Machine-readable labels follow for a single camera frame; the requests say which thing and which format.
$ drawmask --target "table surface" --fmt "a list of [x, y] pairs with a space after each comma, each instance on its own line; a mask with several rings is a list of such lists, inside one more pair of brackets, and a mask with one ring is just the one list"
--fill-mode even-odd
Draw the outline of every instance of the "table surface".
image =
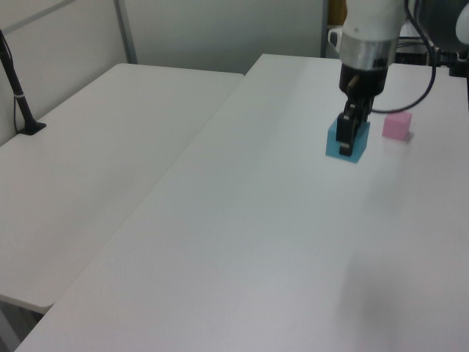
[[0, 299], [63, 294], [242, 75], [117, 65], [0, 148]]
[[[263, 56], [18, 352], [466, 352], [465, 80], [438, 71], [409, 143], [372, 115], [351, 164], [339, 70]], [[376, 107], [429, 76], [394, 65]]]

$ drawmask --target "black stand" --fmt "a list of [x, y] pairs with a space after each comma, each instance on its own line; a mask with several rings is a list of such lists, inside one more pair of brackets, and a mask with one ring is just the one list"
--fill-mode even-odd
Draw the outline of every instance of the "black stand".
[[18, 76], [16, 75], [15, 68], [13, 67], [13, 61], [9, 54], [7, 41], [5, 40], [1, 29], [0, 59], [1, 63], [3, 64], [3, 68], [5, 69], [5, 73], [7, 74], [8, 81], [10, 81], [10, 85], [12, 86], [15, 99], [18, 102], [18, 106], [20, 107], [21, 113], [23, 114], [24, 129], [19, 131], [19, 133], [32, 136], [33, 134], [36, 134], [37, 132], [41, 131], [45, 127], [45, 123], [36, 121], [31, 114], [31, 110], [29, 110], [28, 102], [24, 97], [23, 89], [21, 88]]

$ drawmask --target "blue cube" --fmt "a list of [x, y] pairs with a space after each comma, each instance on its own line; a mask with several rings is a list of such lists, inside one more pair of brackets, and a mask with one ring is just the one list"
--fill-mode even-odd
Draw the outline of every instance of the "blue cube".
[[353, 144], [352, 155], [345, 156], [339, 154], [340, 144], [336, 141], [337, 120], [335, 120], [328, 131], [328, 143], [325, 148], [325, 154], [332, 158], [338, 158], [355, 164], [358, 163], [361, 156], [365, 152], [366, 144], [368, 143], [369, 127], [369, 122], [365, 122], [360, 126]]

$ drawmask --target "black cable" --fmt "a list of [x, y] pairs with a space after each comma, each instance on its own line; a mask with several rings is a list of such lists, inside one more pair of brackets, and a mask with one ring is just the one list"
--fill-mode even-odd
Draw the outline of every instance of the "black cable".
[[[8, 56], [10, 57], [10, 61], [12, 62], [12, 65], [13, 65], [12, 51], [10, 50], [10, 47], [8, 46], [8, 42], [3, 35], [1, 36], [1, 41], [5, 44], [5, 47], [7, 47]], [[15, 96], [13, 96], [13, 125], [15, 126], [16, 134], [18, 134], [18, 127], [16, 125], [16, 97]]]
[[436, 75], [437, 75], [437, 60], [435, 57], [435, 51], [433, 50], [433, 47], [430, 45], [428, 39], [426, 38], [424, 31], [422, 31], [422, 28], [418, 25], [417, 21], [415, 18], [412, 16], [409, 10], [409, 0], [404, 0], [404, 11], [405, 15], [407, 16], [409, 22], [416, 28], [418, 35], [420, 35], [421, 39], [424, 41], [424, 44], [426, 48], [428, 49], [429, 55], [430, 55], [430, 63], [432, 65], [432, 77], [430, 78], [430, 82], [428, 84], [428, 87], [425, 90], [425, 93], [417, 99], [415, 102], [411, 103], [410, 105], [407, 105], [403, 108], [400, 109], [393, 109], [393, 110], [374, 110], [372, 109], [372, 112], [375, 114], [395, 114], [397, 112], [402, 112], [406, 111], [408, 109], [413, 108], [414, 106], [417, 106], [419, 103], [422, 102], [423, 99], [427, 97], [427, 95], [430, 93], [430, 91], [433, 88], [433, 84], [435, 83]]
[[13, 125], [15, 126], [16, 134], [18, 134], [18, 127], [16, 126], [16, 97], [13, 97]]

